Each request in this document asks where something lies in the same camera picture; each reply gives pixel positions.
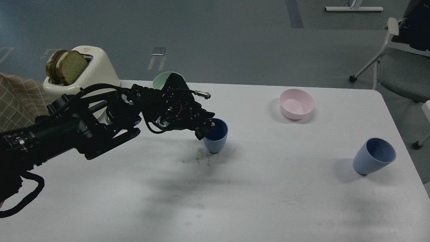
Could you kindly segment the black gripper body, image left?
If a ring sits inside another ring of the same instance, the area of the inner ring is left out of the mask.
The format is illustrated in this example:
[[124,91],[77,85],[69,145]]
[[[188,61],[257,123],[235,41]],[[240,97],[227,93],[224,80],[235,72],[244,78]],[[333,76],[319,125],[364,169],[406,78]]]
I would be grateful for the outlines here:
[[209,112],[195,101],[195,96],[209,99],[211,94],[187,88],[162,90],[140,87],[139,101],[146,123],[161,131],[191,130],[203,124],[202,113]]

